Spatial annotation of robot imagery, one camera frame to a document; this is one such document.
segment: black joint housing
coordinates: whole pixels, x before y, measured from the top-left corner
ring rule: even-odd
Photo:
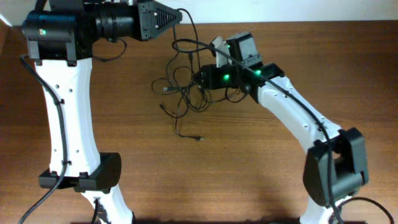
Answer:
[[[86,190],[109,192],[109,189],[119,182],[122,160],[117,152],[100,152],[99,156],[101,164],[91,175],[82,172],[79,177],[64,177],[58,188],[73,187],[76,192]],[[42,188],[49,189],[55,185],[57,179],[58,176],[47,169],[39,176],[39,184]]]
[[[333,151],[340,155],[332,163],[332,191],[335,200],[354,195],[369,182],[365,140],[356,129],[341,130],[331,139]],[[303,182],[311,198],[320,206],[329,207],[327,143],[316,141],[308,150]]]
[[[100,38],[120,37],[147,41],[182,20],[182,13],[153,0],[84,4],[83,0],[51,0],[51,11],[32,11],[24,21],[29,57],[36,60],[76,61],[93,56]]]

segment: green led light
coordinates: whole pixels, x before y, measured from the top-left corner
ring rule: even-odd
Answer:
[[[224,75],[224,80],[225,80],[225,81],[228,81],[229,78],[230,78],[230,77],[229,77],[229,74]]]
[[[39,35],[45,35],[47,31],[45,29],[39,29]]]

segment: wooden table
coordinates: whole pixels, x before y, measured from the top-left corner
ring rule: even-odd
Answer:
[[[366,137],[370,197],[398,218],[398,22],[292,22],[198,25],[200,40],[251,31],[264,62],[275,62],[326,117]],[[178,27],[193,37],[192,27]],[[299,217],[307,207],[305,162],[299,142],[273,114],[247,98],[189,113],[182,139],[159,108],[177,96],[157,96],[151,81],[164,76],[174,55],[172,32],[147,43],[126,39],[123,57],[93,62],[91,109],[98,150],[118,152],[124,199],[137,218],[191,221]],[[95,44],[117,55],[122,44]],[[17,223],[45,192],[37,176],[50,162],[50,134],[42,89],[20,64],[25,39],[11,30],[0,58],[0,223]],[[209,52],[202,64],[214,63]],[[181,57],[176,64],[188,64]],[[189,74],[181,73],[181,80]],[[26,223],[89,222],[93,209],[72,189],[56,191]],[[343,218],[387,223],[372,205],[347,205]]]

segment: black cable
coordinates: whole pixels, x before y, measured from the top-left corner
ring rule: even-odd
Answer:
[[[193,22],[192,17],[190,16],[189,12],[186,11],[185,9],[179,9],[179,10],[186,12],[188,14],[188,16],[190,17],[191,22],[192,22],[192,26],[193,26],[193,30],[195,32],[195,37],[198,39],[198,34],[197,34],[196,27],[195,27],[195,23]],[[173,35],[174,35],[174,41],[176,41],[177,40],[177,34],[176,34],[175,26],[173,26]],[[160,108],[162,108],[162,110],[168,116],[170,116],[171,118],[173,118],[175,120],[174,128],[175,128],[175,133],[178,136],[180,136],[181,138],[192,138],[192,139],[195,139],[197,141],[204,140],[204,139],[202,137],[200,137],[200,136],[186,136],[186,135],[180,134],[180,132],[178,131],[178,128],[177,128],[177,123],[178,123],[178,119],[184,117],[188,113],[189,110],[192,110],[192,111],[194,111],[196,113],[201,113],[201,112],[206,111],[209,108],[209,106],[212,104],[211,93],[208,90],[202,90],[201,88],[200,88],[200,93],[201,93],[202,98],[201,98],[201,101],[199,102],[199,104],[198,105],[194,105],[192,103],[192,101],[191,101],[192,87],[198,85],[197,83],[195,83],[193,81],[193,75],[195,74],[195,72],[194,72],[194,68],[193,68],[193,55],[192,55],[192,53],[194,53],[194,52],[197,53],[197,55],[198,55],[198,66],[200,68],[200,66],[201,66],[200,65],[200,55],[199,55],[198,52],[201,51],[201,50],[205,50],[205,49],[199,49],[199,45],[198,44],[197,44],[197,49],[194,50],[193,52],[191,52],[190,50],[188,50],[188,51],[176,50],[175,56],[172,59],[170,59],[169,62],[167,63],[167,65],[166,65],[166,69],[165,69],[166,78],[158,78],[158,79],[154,80],[152,82],[152,84],[151,84],[152,91],[154,93],[158,94],[158,95],[174,95],[176,93],[180,93],[181,94],[181,97],[180,97],[180,99],[179,99],[179,101],[177,103],[177,113],[167,110],[163,104],[160,104]],[[190,61],[190,67],[187,67],[187,66],[179,66],[179,67],[177,67],[176,69],[174,69],[174,71],[172,73],[172,77],[171,77],[170,72],[169,72],[169,67],[170,67],[171,63],[174,60],[177,59],[177,57],[179,56],[179,53],[187,53],[188,54],[189,61]],[[180,69],[183,69],[183,68],[186,68],[191,73],[191,75],[190,75],[191,82],[187,86],[180,86],[178,84],[178,81],[177,81],[176,77],[175,77],[176,76],[176,72],[179,71]],[[161,81],[161,80],[168,81],[168,83],[169,83],[169,86],[168,87],[164,87],[164,89],[163,89],[163,91],[167,91],[167,93],[160,93],[160,92],[156,91],[155,88],[154,88],[154,84],[156,82],[158,82],[158,81]],[[181,110],[180,106],[181,106],[182,102],[184,102],[184,104],[186,105],[186,108],[183,111],[183,113],[180,114],[180,110]]]
[[[342,209],[344,205],[346,205],[346,204],[348,204],[348,203],[350,203],[350,202],[353,202],[353,201],[358,201],[358,200],[362,200],[362,201],[365,201],[365,202],[369,202],[369,203],[372,203],[373,205],[377,206],[378,208],[380,208],[380,209],[384,212],[384,214],[387,215],[387,217],[388,217],[388,219],[389,219],[389,221],[390,221],[390,224],[394,224],[394,218],[393,218],[392,215],[389,213],[389,211],[388,211],[384,206],[382,206],[379,202],[377,202],[377,201],[375,201],[375,200],[372,200],[372,199],[370,199],[370,198],[366,198],[366,197],[355,197],[355,198],[350,198],[350,199],[348,199],[348,200],[345,200],[344,202],[341,202],[341,203],[339,204],[338,208],[339,208],[339,209]],[[333,214],[331,215],[330,220],[329,220],[330,223],[333,221],[334,217],[335,217],[335,213],[333,213]]]
[[[123,54],[126,52],[126,49],[127,49],[127,42],[126,42],[125,40],[123,40],[122,38],[120,38],[120,37],[118,37],[118,38],[116,39],[116,42],[119,41],[119,40],[121,40],[121,42],[124,43],[124,49],[123,49],[123,51],[122,51],[118,56],[113,57],[113,58],[100,58],[100,57],[97,57],[97,56],[94,56],[94,55],[93,55],[93,59],[94,59],[94,60],[98,60],[98,61],[100,61],[100,62],[110,62],[110,61],[113,61],[113,60],[116,60],[116,59],[119,59],[120,57],[122,57]]]
[[[230,99],[230,96],[228,96],[228,87],[227,87],[227,88],[225,88],[225,93],[224,93],[224,98],[223,98],[223,100],[228,100],[228,101],[231,102],[231,103],[239,103],[239,102],[242,102],[247,96],[248,96],[248,93],[244,93],[244,95],[242,96],[242,98],[240,98],[240,99],[237,100],[237,101],[232,101],[232,100]]]
[[[43,11],[47,0],[37,0],[35,4],[36,11]]]
[[[197,31],[197,28],[196,28],[196,26],[195,26],[195,23],[193,22],[193,19],[192,19],[192,16],[191,16],[191,14],[188,12],[188,10],[186,10],[186,9],[182,9],[182,8],[179,8],[179,9],[177,9],[178,11],[183,11],[183,12],[185,12],[185,13],[187,13],[187,15],[188,15],[188,17],[189,17],[189,19],[191,20],[191,24],[192,24],[192,27],[193,27],[193,32],[195,33],[195,38],[196,38],[196,40],[197,40],[197,42],[199,41],[199,37],[198,37],[198,31]],[[200,69],[200,57],[199,57],[199,44],[197,44],[197,56],[198,56],[198,69]]]
[[[94,201],[95,208],[94,208],[93,218],[91,219],[91,224],[95,224],[95,220],[97,219],[99,203],[100,202],[99,202],[98,198],[96,198],[95,201]]]
[[[54,186],[50,188],[50,190],[43,195],[40,200],[38,200],[33,206],[31,206],[28,211],[25,212],[25,214],[22,216],[22,218],[19,220],[18,224],[22,224],[25,222],[26,218],[39,206],[41,205],[54,191],[55,189],[58,188],[58,186],[62,183],[62,180],[65,176],[65,173],[67,171],[67,165],[68,165],[68,149],[67,149],[67,138],[65,134],[65,121],[63,119],[63,113],[62,113],[62,107],[61,104],[63,101],[59,101],[57,95],[55,92],[49,87],[49,85],[36,73],[36,71],[29,66],[29,64],[25,61],[25,58],[28,57],[28,55],[21,55],[20,56],[20,61],[21,63],[30,71],[30,73],[34,76],[34,78],[44,87],[44,89],[50,94],[52,97],[55,106],[57,107],[58,111],[58,118],[60,122],[60,130],[61,130],[61,139],[62,139],[62,151],[63,151],[63,161],[62,161],[62,170],[61,173],[57,179],[57,182],[55,183]]]

